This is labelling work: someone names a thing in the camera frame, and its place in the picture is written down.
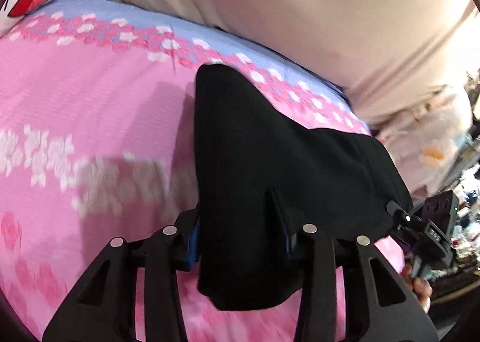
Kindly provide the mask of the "right hand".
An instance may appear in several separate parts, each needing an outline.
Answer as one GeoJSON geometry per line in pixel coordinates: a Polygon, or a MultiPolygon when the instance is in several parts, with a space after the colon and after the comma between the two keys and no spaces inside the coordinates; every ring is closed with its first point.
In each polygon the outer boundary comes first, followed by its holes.
{"type": "Polygon", "coordinates": [[[412,277],[412,268],[411,265],[405,265],[400,276],[403,278],[403,281],[407,284],[409,289],[416,295],[420,306],[427,313],[431,307],[433,289],[425,279],[412,277]]]}

